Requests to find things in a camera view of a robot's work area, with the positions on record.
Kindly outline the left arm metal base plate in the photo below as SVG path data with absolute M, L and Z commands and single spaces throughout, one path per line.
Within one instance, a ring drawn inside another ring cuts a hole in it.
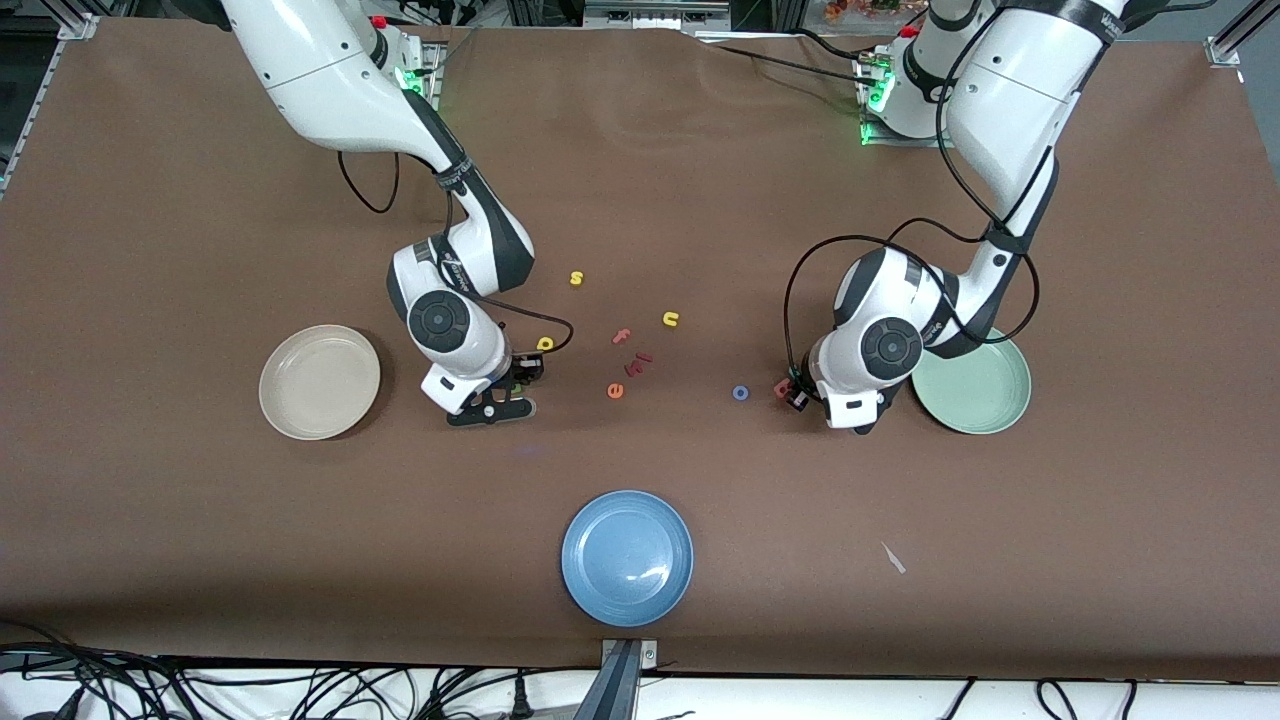
M 864 145 L 929 147 L 938 143 L 937 106 L 951 83 L 928 72 L 905 50 L 864 53 L 852 63 Z

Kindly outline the pale green round plate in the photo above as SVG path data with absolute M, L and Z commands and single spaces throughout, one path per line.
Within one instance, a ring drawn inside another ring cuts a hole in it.
M 1012 341 L 959 357 L 925 354 L 910 383 L 924 410 L 951 430 L 989 436 L 1015 425 L 1030 404 L 1030 368 Z

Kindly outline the aluminium frame profile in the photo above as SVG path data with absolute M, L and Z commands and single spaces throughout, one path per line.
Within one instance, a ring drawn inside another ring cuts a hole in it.
M 67 45 L 93 36 L 96 9 L 91 0 L 0 0 L 0 200 Z

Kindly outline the beige round plate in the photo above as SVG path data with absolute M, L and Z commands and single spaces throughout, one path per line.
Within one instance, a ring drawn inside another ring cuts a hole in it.
M 365 334 L 312 325 L 284 340 L 259 379 L 259 405 L 280 434 L 332 439 L 362 421 L 381 386 L 381 365 Z

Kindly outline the aluminium corner bracket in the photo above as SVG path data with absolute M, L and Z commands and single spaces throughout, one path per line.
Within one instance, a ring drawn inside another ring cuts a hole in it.
M 1221 29 L 1204 41 L 1210 64 L 1238 67 L 1239 51 L 1249 41 L 1258 38 L 1263 28 L 1277 17 L 1280 17 L 1280 0 L 1248 0 Z

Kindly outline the blue round plate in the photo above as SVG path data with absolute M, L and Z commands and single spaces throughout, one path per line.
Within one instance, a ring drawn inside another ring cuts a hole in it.
M 648 626 L 689 591 L 692 536 L 663 498 L 617 489 L 585 503 L 570 521 L 559 565 L 566 589 L 588 616 L 609 626 Z

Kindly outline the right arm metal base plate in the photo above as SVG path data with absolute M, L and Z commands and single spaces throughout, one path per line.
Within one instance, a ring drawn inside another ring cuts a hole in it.
M 422 96 L 438 110 L 443 91 L 448 42 L 424 41 L 407 36 L 401 41 L 394 77 L 399 86 Z

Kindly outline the silver background box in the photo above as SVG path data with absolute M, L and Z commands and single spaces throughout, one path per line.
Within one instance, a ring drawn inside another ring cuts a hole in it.
M 582 27 L 594 29 L 732 29 L 728 0 L 584 0 Z

